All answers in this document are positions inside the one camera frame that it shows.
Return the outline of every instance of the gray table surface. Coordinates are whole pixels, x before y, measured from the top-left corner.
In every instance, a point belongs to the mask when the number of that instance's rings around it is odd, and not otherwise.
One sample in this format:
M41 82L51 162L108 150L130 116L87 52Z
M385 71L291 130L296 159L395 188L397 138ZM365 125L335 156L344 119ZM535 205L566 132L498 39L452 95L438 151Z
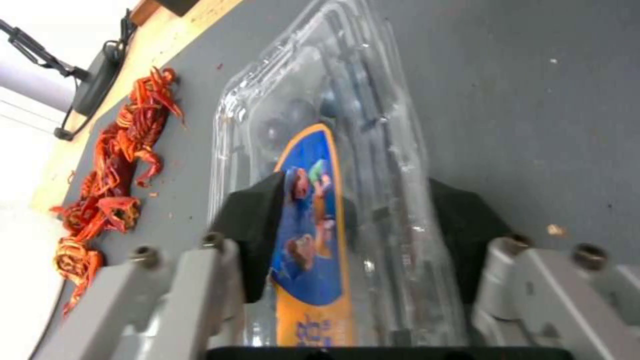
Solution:
M143 199L135 230L96 241L109 265L144 243L174 257L197 245L207 225L212 118L222 89L307 3L244 0L169 62L181 76L176 94L189 130L171 118L158 141L165 169L151 189L133 190ZM394 28L431 176L479 193L538 245L568 249L586 241L614 261L637 262L640 2L375 3ZM89 146L67 202L92 156ZM566 227L568 236L549 236L549 224ZM43 343L60 325L71 291L65 285Z

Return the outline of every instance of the cartoon character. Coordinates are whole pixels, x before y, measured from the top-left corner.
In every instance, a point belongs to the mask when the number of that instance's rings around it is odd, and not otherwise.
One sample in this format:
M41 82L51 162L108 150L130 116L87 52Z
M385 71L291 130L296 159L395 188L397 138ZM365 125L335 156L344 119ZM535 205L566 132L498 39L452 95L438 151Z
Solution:
M313 186L312 198L312 222L315 226L316 237L311 240L310 234L301 238L292 238L287 243L287 252L296 260L298 265L305 270L313 267L314 256L330 259L332 257L328 242L332 236L335 221L326 214L325 195L332 186L331 177L328 174L326 160L318 160L309 172L303 168L292 168L287 172L288 189L287 197L291 202L305 202L310 196L310 187Z

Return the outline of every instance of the toy package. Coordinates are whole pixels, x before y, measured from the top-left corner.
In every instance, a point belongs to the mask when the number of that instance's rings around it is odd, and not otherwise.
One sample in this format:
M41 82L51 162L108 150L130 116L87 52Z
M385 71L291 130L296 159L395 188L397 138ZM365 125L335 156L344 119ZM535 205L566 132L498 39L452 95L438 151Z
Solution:
M426 154L390 27L366 0L314 1L234 77L214 119L210 218L285 172L245 345L463 345Z

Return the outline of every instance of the black cable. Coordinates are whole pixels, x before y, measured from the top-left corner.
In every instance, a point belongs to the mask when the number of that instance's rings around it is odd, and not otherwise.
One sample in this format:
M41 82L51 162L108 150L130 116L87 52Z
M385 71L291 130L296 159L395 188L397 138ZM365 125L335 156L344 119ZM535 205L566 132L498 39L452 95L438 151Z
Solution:
M127 54L129 40L131 39L131 36L133 35L134 31L136 31L136 26L131 22L131 19L129 17L130 14L131 14L131 11L127 9L125 16L122 19L120 19L120 38L118 40L107 40L102 45L102 54L104 55L104 57L111 61L118 61L119 64L118 64L118 68L116 69L116 72L113 74L113 77L111 78L111 81L109 81L109 85L102 91L102 94L100 96L100 103L104 101L104 98L107 96L107 94L111 90L111 87L113 86L116 79L118 78L118 75L122 70L122 66L124 65L124 58ZM112 46L115 47L115 50L112 53L110 53L107 50L107 46L109 44L112 44ZM75 131L73 131L69 136L65 137L64 140L67 140L67 141L73 140L74 137L76 137L76 135L78 135L80 131L82 131L87 126L87 124L89 124L89 121L91 121L91 119L93 118L93 116L95 115L95 113L98 111L99 108L100 108L99 105L96 106L95 109L89 115L86 116L83 123L80 124L80 126ZM65 117L62 120L62 124L60 125L60 129L64 130L65 125L67 124L69 115L71 114L71 111L72 111L72 105L69 106L69 109L67 110L67 113L65 114Z

